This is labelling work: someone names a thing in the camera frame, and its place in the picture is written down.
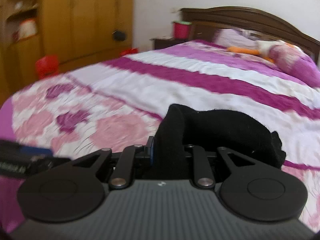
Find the black knit cardigan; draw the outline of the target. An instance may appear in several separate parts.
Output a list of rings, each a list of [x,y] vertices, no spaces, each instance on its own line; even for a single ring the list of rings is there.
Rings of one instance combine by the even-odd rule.
[[[200,146],[214,152],[229,148],[275,168],[281,168],[286,153],[276,131],[238,111],[196,111],[172,104],[154,137],[152,169],[158,178],[179,178],[187,168],[185,147]]]

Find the pink floral bed quilt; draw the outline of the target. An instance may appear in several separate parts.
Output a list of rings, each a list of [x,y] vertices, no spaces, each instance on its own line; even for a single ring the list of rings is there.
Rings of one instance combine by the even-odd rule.
[[[302,180],[300,217],[319,230],[319,88],[258,56],[200,40],[37,81],[1,107],[1,138],[77,158],[153,135],[168,107],[244,112],[278,132],[284,171]]]

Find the red plastic stool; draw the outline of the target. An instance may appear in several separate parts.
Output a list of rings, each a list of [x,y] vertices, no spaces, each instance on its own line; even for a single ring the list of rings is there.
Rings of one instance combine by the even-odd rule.
[[[37,77],[45,79],[60,74],[59,60],[57,55],[47,55],[35,62]]]

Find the dark wooden nightstand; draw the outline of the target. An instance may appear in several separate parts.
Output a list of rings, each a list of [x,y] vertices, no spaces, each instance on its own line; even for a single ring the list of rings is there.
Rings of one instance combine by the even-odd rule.
[[[152,38],[151,41],[153,42],[153,49],[159,50],[187,42],[188,39],[180,40],[175,38]]]

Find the small black hanging pouch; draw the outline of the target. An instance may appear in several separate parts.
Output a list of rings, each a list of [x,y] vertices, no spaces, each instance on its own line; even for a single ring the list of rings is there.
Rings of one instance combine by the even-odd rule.
[[[119,41],[119,42],[123,42],[127,39],[127,35],[125,32],[123,31],[119,31],[119,30],[115,30],[113,33],[112,33],[112,38],[115,40],[115,41]]]

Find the white orange plush goose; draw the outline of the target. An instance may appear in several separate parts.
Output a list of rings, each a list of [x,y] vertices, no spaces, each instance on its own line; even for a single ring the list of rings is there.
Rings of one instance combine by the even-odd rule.
[[[258,40],[255,42],[255,47],[253,49],[250,48],[241,48],[241,47],[228,47],[227,50],[232,53],[240,53],[240,54],[248,54],[259,56],[271,63],[274,61],[268,57],[269,51],[273,46],[286,45],[287,47],[294,48],[297,51],[302,51],[298,46],[292,45],[290,43],[284,42],[282,40],[277,41],[261,41]]]

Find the lilac flat pillow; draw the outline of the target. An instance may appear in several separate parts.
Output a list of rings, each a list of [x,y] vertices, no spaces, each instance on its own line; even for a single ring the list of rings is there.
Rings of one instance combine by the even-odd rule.
[[[255,36],[255,32],[246,29],[219,29],[215,32],[212,42],[222,47],[255,47],[255,42],[261,40]]]

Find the pink floral pillow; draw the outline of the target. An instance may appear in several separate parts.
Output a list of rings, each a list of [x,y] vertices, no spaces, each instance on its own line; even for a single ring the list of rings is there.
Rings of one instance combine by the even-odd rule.
[[[268,57],[284,73],[299,79],[312,88],[319,88],[319,69],[312,58],[290,44],[273,46]]]

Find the red plastic bucket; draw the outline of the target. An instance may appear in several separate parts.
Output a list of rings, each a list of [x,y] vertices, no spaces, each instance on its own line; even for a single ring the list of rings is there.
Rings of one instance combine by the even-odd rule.
[[[172,23],[173,37],[178,40],[186,40],[191,30],[191,22],[174,21]]]

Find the light wooden wardrobe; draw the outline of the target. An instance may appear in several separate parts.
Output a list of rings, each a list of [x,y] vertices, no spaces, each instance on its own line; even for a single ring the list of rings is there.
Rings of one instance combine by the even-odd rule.
[[[132,20],[133,0],[1,0],[1,100],[38,79],[44,56],[57,55],[62,72],[118,57]]]

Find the dark wooden headboard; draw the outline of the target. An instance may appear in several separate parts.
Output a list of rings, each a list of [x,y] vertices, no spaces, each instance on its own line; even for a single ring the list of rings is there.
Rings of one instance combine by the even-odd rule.
[[[319,59],[319,41],[302,33],[289,22],[268,12],[248,7],[181,9],[183,21],[191,22],[189,40],[212,42],[220,29],[249,30],[265,40],[283,40],[299,46],[315,63]]]

